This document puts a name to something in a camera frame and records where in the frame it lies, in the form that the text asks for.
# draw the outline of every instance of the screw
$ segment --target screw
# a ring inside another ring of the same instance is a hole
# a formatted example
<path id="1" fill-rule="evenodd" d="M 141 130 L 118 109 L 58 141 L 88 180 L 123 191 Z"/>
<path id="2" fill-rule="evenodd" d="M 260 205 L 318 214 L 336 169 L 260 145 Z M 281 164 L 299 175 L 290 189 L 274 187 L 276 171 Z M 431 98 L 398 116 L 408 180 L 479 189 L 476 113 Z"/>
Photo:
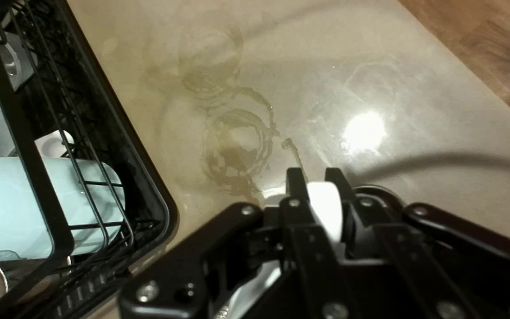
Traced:
<path id="1" fill-rule="evenodd" d="M 458 304 L 449 302 L 449 300 L 439 300 L 435 308 L 440 319 L 463 319 L 465 316 L 463 309 Z"/>
<path id="2" fill-rule="evenodd" d="M 240 207 L 240 214 L 244 214 L 244 215 L 249 215 L 249 214 L 253 214 L 254 212 L 254 208 L 251 207 L 251 205 L 242 205 Z"/>
<path id="3" fill-rule="evenodd" d="M 362 207 L 371 207 L 371 205 L 373 205 L 373 199 L 368 198 L 368 196 L 364 196 L 364 198 L 359 198 L 359 203 L 361 203 Z"/>
<path id="4" fill-rule="evenodd" d="M 299 205 L 300 205 L 300 199 L 290 198 L 290 199 L 288 199 L 288 205 L 290 205 L 290 207 L 299 207 Z"/>
<path id="5" fill-rule="evenodd" d="M 346 308 L 341 302 L 325 302 L 322 313 L 323 319 L 346 319 Z"/>
<path id="6" fill-rule="evenodd" d="M 189 302 L 196 295 L 194 283 L 187 281 L 182 288 L 175 292 L 175 299 L 180 302 Z"/>
<path id="7" fill-rule="evenodd" d="M 416 215 L 426 215 L 428 214 L 428 210 L 424 207 L 421 207 L 421 205 L 414 207 L 412 212 Z"/>
<path id="8" fill-rule="evenodd" d="M 152 279 L 141 285 L 139 288 L 136 288 L 136 299 L 141 302 L 148 302 L 155 295 L 159 295 L 159 285 Z"/>

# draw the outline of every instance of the dishwasher rack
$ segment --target dishwasher rack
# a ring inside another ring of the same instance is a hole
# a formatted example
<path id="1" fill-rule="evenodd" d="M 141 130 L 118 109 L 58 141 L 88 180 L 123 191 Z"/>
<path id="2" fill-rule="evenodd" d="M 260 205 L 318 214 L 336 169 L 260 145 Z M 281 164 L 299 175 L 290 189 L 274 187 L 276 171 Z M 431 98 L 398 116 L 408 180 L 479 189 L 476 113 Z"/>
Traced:
<path id="1" fill-rule="evenodd" d="M 5 31 L 19 35 L 29 51 L 33 75 L 14 90 L 0 56 L 0 107 L 54 244 L 51 254 L 0 299 L 0 316 L 79 316 L 130 277 L 129 265 L 136 258 L 168 240 L 176 221 L 175 205 L 67 1 L 14 0 L 0 13 L 0 45 L 6 40 Z M 70 159 L 95 222 L 67 222 L 33 143 L 49 130 L 60 132 L 67 148 L 63 157 Z M 77 159 L 99 162 L 104 180 L 84 180 Z M 107 176 L 102 162 L 116 171 L 120 183 Z M 88 187 L 106 187 L 122 221 L 102 221 Z M 114 238 L 107 237 L 107 226 L 118 226 Z M 99 230 L 104 244 L 72 254 L 72 230 L 79 228 Z M 51 285 L 28 302 L 19 300 L 47 277 L 53 277 Z"/>

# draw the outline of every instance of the white plastic part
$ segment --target white plastic part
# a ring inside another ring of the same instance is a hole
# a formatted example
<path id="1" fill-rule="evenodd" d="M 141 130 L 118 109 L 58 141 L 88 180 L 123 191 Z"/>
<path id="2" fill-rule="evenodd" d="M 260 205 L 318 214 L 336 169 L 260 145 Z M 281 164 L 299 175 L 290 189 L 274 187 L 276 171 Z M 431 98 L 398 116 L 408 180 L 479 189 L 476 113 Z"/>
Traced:
<path id="1" fill-rule="evenodd" d="M 84 180 L 102 182 L 97 160 L 76 159 Z M 68 224 L 97 222 L 90 201 L 76 175 L 76 168 L 68 157 L 44 157 L 44 166 L 58 196 L 61 210 Z M 120 183 L 111 166 L 104 164 L 111 182 Z M 104 222 L 122 221 L 122 210 L 107 185 L 88 183 L 88 192 Z M 123 205 L 123 189 L 114 187 Z M 118 224 L 107 226 L 109 240 L 116 235 Z M 104 242 L 99 228 L 72 230 L 74 254 L 88 253 Z M 29 182 L 26 180 L 22 164 L 17 157 L 0 157 L 0 251 L 14 251 L 19 258 L 44 258 L 51 253 L 51 237 L 44 217 L 33 198 Z"/>
<path id="2" fill-rule="evenodd" d="M 322 222 L 329 240 L 332 244 L 341 240 L 343 210 L 339 191 L 332 182 L 315 180 L 306 183 L 309 205 L 318 222 Z M 270 205 L 281 198 L 277 194 L 269 196 Z M 224 319 L 242 316 L 249 306 L 277 279 L 277 261 L 267 261 L 260 272 L 235 290 L 231 295 Z"/>
<path id="3" fill-rule="evenodd" d="M 331 242 L 341 240 L 341 198 L 332 182 L 313 180 L 306 183 L 313 214 L 322 222 Z"/>
<path id="4" fill-rule="evenodd" d="M 74 143 L 72 134 L 68 134 L 67 130 L 61 130 L 61 132 L 65 136 L 65 141 Z M 45 155 L 45 157 L 60 157 L 67 150 L 63 141 L 61 141 L 60 130 L 53 130 L 49 134 L 37 137 L 35 145 L 37 145 L 40 155 Z"/>

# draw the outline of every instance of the water stain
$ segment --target water stain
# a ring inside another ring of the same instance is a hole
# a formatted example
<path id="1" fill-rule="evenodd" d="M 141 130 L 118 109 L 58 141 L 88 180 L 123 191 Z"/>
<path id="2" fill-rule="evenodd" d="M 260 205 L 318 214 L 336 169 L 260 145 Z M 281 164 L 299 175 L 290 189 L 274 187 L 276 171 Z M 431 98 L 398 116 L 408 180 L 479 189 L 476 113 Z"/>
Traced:
<path id="1" fill-rule="evenodd" d="M 393 58 L 362 61 L 345 79 L 346 88 L 366 104 L 391 106 L 401 84 L 401 74 Z"/>
<path id="2" fill-rule="evenodd" d="M 219 10 L 184 20 L 176 58 L 184 90 L 178 93 L 187 95 L 205 120 L 199 168 L 208 183 L 247 199 L 260 198 L 256 175 L 269 168 L 272 152 L 290 152 L 300 166 L 297 146 L 277 130 L 272 104 L 253 86 L 237 82 L 242 52 L 237 20 Z"/>

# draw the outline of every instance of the beige tile floor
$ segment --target beige tile floor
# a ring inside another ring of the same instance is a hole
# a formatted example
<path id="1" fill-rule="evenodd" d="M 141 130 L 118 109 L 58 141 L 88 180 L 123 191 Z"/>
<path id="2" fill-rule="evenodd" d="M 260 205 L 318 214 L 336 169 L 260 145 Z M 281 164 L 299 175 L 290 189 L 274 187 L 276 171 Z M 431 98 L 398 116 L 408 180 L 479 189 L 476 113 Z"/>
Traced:
<path id="1" fill-rule="evenodd" d="M 510 235 L 510 107 L 396 0 L 68 0 L 171 191 L 178 242 L 286 166 Z"/>

